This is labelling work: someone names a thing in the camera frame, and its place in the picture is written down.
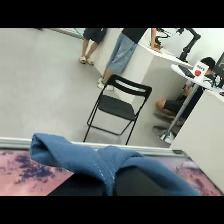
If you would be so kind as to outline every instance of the chair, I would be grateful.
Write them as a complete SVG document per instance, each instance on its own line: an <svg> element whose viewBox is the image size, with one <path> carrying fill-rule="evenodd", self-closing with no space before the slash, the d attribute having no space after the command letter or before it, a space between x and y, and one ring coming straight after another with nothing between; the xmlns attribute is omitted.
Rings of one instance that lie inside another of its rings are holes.
<svg viewBox="0 0 224 224"><path fill-rule="evenodd" d="M135 87L138 90L130 89L126 86L123 86L123 85L119 84L117 81L119 81L121 83L124 83L126 85L129 85L129 86ZM111 85L111 86L113 86L113 87L115 87L115 88L117 88L117 89L119 89L123 92L126 92L128 94L131 94L131 95L144 97L145 98L144 102L140 106L138 112L135 114L132 105L129 104L129 103L126 103L122 100L119 100L119 99L116 99L116 98L113 98L113 97L110 97L110 96L103 95L104 90L107 87L107 85ZM138 83L134 83L134 82L129 81L125 78L122 78L118 75L112 75L110 77L110 79L107 81L107 83L105 84L104 89L101 91L101 93L100 93L100 95L99 95L99 97L96 101L96 104L93 107L93 110L92 110L92 112L89 116L89 119L87 121L88 130L86 132L86 135L85 135L85 138L84 138L83 142L86 141L86 138L87 138L87 135L89 133L90 127L96 128L98 130L101 130L101 131L104 131L104 132L107 132L107 133L110 133L110 134L113 134L113 135L116 135L116 136L120 136L125 132L125 130L129 127L129 125L132 122L134 122L134 124L132 126L132 129L131 129L131 132L130 132L130 134L128 136L128 139L127 139L127 142L126 142L126 145L127 145L128 142L129 142L129 139L131 137L132 131L135 127L135 124L136 124L136 121L138 119L139 113L140 113L141 109L143 108L145 102L148 100L151 92L152 92L152 88L149 87L149 86L144 86L144 85L141 85L141 84L138 84ZM96 127L96 126L93 126L92 122L93 122L93 119L95 117L97 109L99 109L99 110L101 110L105 113L108 113L108 114L111 114L111 115L129 120L129 123L120 134L114 133L114 132L111 132L109 130L105 130L105 129L102 129L102 128L99 128L99 127Z"/></svg>

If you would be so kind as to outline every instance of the sandal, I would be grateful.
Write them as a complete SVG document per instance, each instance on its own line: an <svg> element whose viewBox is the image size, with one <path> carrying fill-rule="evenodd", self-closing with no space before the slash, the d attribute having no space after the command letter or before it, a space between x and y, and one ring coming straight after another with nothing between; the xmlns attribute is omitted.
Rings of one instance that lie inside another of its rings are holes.
<svg viewBox="0 0 224 224"><path fill-rule="evenodd" d="M94 62L93 62L90 58L88 58L88 59L86 60L86 62L87 62L89 65L94 65Z"/></svg>
<svg viewBox="0 0 224 224"><path fill-rule="evenodd" d="M86 57L85 57L85 56L80 57L79 61L80 61L82 64L86 64Z"/></svg>

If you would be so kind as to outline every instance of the pink patterned surface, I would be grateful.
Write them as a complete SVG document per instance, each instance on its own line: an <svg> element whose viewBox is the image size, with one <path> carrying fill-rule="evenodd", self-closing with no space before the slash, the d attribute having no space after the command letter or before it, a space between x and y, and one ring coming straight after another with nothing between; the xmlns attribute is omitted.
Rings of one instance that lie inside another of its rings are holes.
<svg viewBox="0 0 224 224"><path fill-rule="evenodd" d="M203 196L221 193L199 168L189 166L186 158L153 157L185 179ZM73 173L42 166L31 160L28 151L0 151L0 196L45 196Z"/></svg>

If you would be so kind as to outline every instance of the keyboard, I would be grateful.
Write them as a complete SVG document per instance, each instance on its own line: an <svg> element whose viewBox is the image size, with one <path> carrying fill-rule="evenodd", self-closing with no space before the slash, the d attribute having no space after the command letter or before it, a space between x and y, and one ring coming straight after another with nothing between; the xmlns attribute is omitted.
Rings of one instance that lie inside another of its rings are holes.
<svg viewBox="0 0 224 224"><path fill-rule="evenodd" d="M178 67L181 69L181 71L188 77L194 79L194 75L189 71L189 69L185 68L184 66L182 65L178 65Z"/></svg>

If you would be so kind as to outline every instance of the monitor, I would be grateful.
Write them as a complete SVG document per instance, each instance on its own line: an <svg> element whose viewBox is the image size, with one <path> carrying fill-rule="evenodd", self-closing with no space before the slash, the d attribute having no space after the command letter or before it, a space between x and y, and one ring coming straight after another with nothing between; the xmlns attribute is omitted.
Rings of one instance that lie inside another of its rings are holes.
<svg viewBox="0 0 224 224"><path fill-rule="evenodd" d="M216 63L213 71L215 73L218 74L218 76L220 76L221 81L218 84L219 88L222 88L224 85L224 53L221 55L221 57L219 58L218 62Z"/></svg>

